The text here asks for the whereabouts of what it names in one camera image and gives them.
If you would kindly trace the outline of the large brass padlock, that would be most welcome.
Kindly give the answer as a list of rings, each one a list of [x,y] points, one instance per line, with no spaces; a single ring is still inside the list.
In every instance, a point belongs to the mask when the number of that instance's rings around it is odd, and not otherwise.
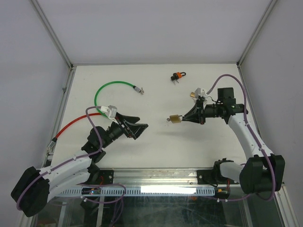
[[[170,121],[171,123],[180,123],[183,120],[184,115],[170,115],[168,118],[168,121]]]

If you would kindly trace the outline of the orange black padlock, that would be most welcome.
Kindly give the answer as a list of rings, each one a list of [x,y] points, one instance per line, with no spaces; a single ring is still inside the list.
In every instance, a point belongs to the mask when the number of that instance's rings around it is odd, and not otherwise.
[[[170,79],[171,79],[171,81],[178,81],[183,76],[186,76],[185,72],[175,72],[175,73],[172,74]]]

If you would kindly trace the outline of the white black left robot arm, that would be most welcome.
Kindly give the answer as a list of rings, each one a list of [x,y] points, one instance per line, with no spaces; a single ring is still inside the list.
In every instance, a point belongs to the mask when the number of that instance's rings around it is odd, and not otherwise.
[[[56,166],[41,169],[32,166],[26,169],[11,192],[17,209],[27,217],[32,217],[64,190],[78,184],[97,182],[97,163],[105,156],[104,149],[122,135],[138,139],[148,128],[148,124],[139,123],[139,120],[139,117],[116,113],[106,130],[93,126],[87,142],[73,157]]]

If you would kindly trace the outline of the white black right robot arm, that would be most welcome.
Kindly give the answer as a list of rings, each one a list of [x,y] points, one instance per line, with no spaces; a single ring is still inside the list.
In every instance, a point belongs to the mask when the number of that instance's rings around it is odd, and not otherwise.
[[[247,119],[244,104],[238,104],[232,87],[219,88],[218,99],[208,104],[209,95],[197,88],[191,93],[194,107],[181,117],[184,122],[205,124],[207,118],[221,118],[236,135],[247,159],[244,165],[223,158],[217,160],[210,173],[202,179],[210,184],[238,182],[245,194],[277,192],[282,186],[285,160],[274,153],[257,134]]]

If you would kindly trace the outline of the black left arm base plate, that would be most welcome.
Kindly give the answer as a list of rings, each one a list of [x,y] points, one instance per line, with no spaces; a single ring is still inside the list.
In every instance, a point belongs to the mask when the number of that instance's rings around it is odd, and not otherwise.
[[[112,184],[114,180],[114,170],[99,170],[95,183],[97,185]]]

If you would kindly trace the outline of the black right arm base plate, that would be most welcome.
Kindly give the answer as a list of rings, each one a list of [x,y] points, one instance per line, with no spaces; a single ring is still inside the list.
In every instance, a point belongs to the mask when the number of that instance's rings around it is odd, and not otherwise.
[[[198,185],[208,184],[214,187],[218,185],[212,169],[199,169],[196,171],[196,177]]]

